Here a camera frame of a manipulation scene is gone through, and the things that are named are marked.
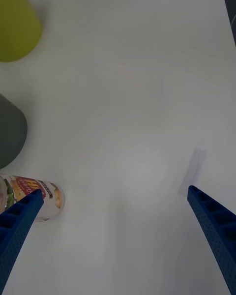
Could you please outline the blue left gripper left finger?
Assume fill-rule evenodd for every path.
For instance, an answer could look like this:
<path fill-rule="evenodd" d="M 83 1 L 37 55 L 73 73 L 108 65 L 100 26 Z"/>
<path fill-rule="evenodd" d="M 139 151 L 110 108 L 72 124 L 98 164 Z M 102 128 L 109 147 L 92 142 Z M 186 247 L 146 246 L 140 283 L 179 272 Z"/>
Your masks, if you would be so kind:
<path fill-rule="evenodd" d="M 0 215 L 0 293 L 43 204 L 42 191 L 36 189 Z"/>

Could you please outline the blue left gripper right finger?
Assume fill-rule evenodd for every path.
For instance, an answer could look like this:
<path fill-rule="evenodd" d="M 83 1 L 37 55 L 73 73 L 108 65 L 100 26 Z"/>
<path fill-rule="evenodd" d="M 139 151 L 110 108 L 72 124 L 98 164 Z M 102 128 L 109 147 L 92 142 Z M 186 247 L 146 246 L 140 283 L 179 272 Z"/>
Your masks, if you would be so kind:
<path fill-rule="evenodd" d="M 187 200 L 214 254 L 230 294 L 236 294 L 236 215 L 195 186 Z"/>

